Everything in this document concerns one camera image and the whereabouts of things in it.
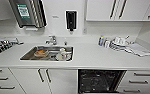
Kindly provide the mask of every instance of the dish rack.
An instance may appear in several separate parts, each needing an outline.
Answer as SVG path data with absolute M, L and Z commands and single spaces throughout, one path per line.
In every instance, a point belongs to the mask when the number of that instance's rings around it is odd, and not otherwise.
M 17 38 L 0 38 L 0 53 L 11 48 L 15 44 L 18 44 Z

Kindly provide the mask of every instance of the dishwasher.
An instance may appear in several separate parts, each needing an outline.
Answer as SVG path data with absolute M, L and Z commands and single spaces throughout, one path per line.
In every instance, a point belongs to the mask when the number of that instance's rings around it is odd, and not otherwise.
M 118 93 L 116 91 L 125 70 L 78 70 L 78 94 Z

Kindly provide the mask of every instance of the lower cabinet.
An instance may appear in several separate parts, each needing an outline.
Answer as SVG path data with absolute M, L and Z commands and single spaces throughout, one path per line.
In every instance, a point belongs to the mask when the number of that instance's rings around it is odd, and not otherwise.
M 127 71 L 117 91 L 124 94 L 150 94 L 150 71 Z
M 10 69 L 26 94 L 51 94 L 43 69 Z
M 48 72 L 52 94 L 78 94 L 77 70 L 48 69 L 45 71 Z
M 77 70 L 10 69 L 26 94 L 77 94 Z
M 8 68 L 0 69 L 0 94 L 25 94 Z

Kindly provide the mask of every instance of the kitchen counter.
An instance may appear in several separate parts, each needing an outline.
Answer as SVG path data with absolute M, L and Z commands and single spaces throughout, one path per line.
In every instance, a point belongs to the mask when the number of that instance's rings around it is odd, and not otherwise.
M 49 45 L 37 43 L 15 45 L 0 53 L 0 67 L 150 70 L 150 56 L 138 57 L 124 51 L 115 51 L 90 43 L 68 45 L 74 47 L 71 61 L 20 60 L 35 46 Z

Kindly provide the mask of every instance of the sink basin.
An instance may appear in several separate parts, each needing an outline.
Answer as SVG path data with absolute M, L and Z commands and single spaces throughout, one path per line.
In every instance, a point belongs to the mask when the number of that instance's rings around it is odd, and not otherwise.
M 32 48 L 28 53 L 26 53 L 20 60 L 45 60 L 45 61 L 58 61 L 56 59 L 56 55 L 60 53 L 60 49 L 64 48 L 65 51 L 70 54 L 70 59 L 65 61 L 71 61 L 73 56 L 73 47 L 60 47 L 60 46 L 52 46 L 52 47 L 45 47 L 45 46 L 37 46 Z M 39 50 L 43 49 L 44 51 L 48 51 L 49 54 L 46 57 L 36 57 L 34 53 Z

